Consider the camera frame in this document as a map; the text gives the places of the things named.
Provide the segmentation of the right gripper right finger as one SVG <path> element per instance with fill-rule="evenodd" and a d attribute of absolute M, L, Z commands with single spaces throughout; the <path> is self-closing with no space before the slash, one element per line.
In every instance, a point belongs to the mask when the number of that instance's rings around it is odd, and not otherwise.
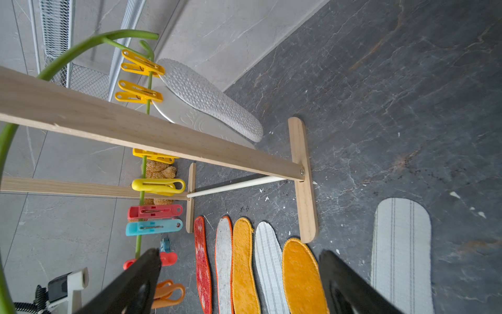
<path fill-rule="evenodd" d="M 334 252 L 319 258 L 322 287 L 330 313 L 400 313 Z"/>

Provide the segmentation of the white striped insole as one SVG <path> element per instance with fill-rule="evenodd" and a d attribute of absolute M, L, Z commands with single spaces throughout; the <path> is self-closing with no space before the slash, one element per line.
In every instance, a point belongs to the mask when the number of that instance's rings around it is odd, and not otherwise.
<path fill-rule="evenodd" d="M 268 313 L 289 313 L 282 280 L 282 249 L 268 222 L 262 221 L 256 228 L 254 256 Z"/>
<path fill-rule="evenodd" d="M 403 313 L 433 313 L 431 220 L 419 203 L 387 198 L 375 213 L 371 286 Z"/>

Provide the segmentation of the orange fuzzy insole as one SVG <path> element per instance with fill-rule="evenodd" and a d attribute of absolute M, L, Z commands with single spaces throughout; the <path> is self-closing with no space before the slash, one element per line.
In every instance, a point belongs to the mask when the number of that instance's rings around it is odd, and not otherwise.
<path fill-rule="evenodd" d="M 282 281 L 290 313 L 329 313 L 318 263 L 298 238 L 284 245 Z"/>

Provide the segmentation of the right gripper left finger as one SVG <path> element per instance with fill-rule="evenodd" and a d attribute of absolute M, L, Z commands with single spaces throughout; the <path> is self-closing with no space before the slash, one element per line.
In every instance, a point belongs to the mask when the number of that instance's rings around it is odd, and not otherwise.
<path fill-rule="evenodd" d="M 150 313 L 162 262 L 149 249 L 79 313 Z"/>

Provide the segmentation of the green clip hanger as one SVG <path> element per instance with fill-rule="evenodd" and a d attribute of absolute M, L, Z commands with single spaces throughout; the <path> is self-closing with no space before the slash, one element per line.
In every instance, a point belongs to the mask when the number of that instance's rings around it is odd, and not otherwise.
<path fill-rule="evenodd" d="M 73 61 L 76 57 L 80 56 L 84 52 L 103 43 L 118 47 L 119 44 L 115 43 L 115 40 L 124 38 L 158 40 L 159 34 L 141 30 L 116 30 L 91 36 L 85 39 L 83 42 L 75 45 L 74 47 L 71 47 L 58 58 L 56 58 L 52 63 L 44 68 L 44 70 L 37 76 L 37 78 L 43 81 L 50 81 L 53 76 L 55 76 L 55 74 L 59 72 L 64 66 L 66 66 L 69 62 Z M 1 179 L 3 178 L 3 170 L 5 168 L 7 155 L 9 153 L 9 149 L 13 142 L 17 129 L 18 124 L 6 123 L 1 132 Z M 1 313 L 16 313 L 16 308 L 10 296 L 2 266 Z"/>

